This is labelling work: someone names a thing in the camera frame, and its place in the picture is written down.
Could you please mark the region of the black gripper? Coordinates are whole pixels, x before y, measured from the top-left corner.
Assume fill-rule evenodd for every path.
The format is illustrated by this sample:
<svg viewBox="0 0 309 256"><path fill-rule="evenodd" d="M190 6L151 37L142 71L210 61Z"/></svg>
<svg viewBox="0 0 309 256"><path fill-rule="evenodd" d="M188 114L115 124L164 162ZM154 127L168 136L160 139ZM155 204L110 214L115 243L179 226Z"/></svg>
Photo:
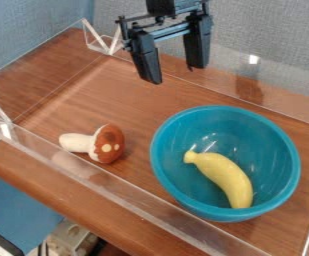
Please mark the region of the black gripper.
<svg viewBox="0 0 309 256"><path fill-rule="evenodd" d="M147 82L162 83L158 41L182 36L187 66L207 66L212 26L208 0L146 0L146 13L119 16L115 23L139 77Z"/></svg>

